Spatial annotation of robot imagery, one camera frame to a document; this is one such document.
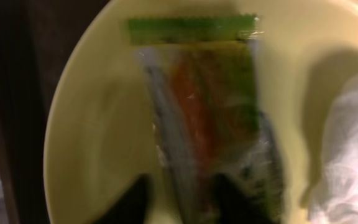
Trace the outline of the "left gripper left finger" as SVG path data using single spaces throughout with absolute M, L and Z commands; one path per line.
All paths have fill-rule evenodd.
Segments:
M 151 178 L 140 175 L 102 215 L 92 224 L 144 224 L 152 198 Z

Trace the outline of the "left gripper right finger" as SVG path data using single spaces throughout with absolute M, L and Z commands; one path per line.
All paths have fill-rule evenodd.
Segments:
M 273 224 L 225 175 L 213 177 L 212 192 L 221 224 Z

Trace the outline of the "green snack wrapper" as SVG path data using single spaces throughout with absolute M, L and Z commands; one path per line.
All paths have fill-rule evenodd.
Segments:
M 127 20 L 147 75 L 156 148 L 183 223 L 218 223 L 213 177 L 228 177 L 273 223 L 285 183 L 269 120 L 259 108 L 259 17 Z

